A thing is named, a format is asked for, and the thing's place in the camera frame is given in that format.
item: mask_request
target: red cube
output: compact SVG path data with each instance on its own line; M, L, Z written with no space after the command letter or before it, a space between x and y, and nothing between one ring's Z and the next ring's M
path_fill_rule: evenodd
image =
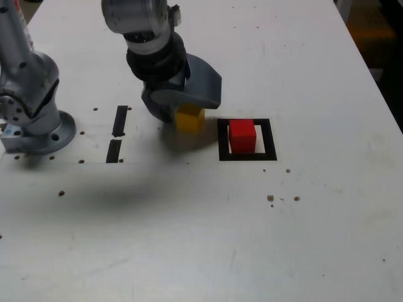
M229 143L233 154L254 153L256 129L253 120L229 121Z

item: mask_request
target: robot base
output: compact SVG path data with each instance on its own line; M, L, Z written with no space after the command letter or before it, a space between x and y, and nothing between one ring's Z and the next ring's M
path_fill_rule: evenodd
M52 132L44 135L30 135L21 127L8 124L1 141L7 153L49 154L65 147L76 134L76 123L71 115L59 111L61 123Z

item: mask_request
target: table surface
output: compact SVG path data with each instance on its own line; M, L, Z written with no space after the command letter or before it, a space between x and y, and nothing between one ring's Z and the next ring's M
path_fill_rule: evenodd
M403 139L332 0L177 3L223 77L198 138L146 110L99 0L32 19L85 134L1 157L0 300L402 301ZM124 162L106 164L118 105ZM220 162L216 117L269 118L278 161Z

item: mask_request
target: robotic arm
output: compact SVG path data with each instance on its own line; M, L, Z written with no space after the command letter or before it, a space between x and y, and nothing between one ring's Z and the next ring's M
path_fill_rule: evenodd
M127 42L127 62L144 82L142 99L156 118L174 121L180 104L217 109L220 75L186 53L179 6L167 0L102 0L106 24ZM71 115L57 110L59 70L47 55L29 49L14 0L0 0L0 118L8 125L1 141L9 153L49 154L76 134Z
M50 57L30 50L13 0L0 0L0 63L6 151L48 154L66 146L76 124L55 104L59 70Z
M166 0L102 0L106 24L126 40L127 62L144 82L142 99L161 121L171 123L180 104L217 109L221 104L220 75L205 61L186 53L174 28L179 6Z

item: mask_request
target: cube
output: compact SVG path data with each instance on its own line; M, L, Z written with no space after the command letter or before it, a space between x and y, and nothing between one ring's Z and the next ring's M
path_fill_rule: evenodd
M254 153L256 129L253 120L230 121L229 143L233 154Z
M205 110L192 104L184 104L176 111L176 129L198 133L204 125Z

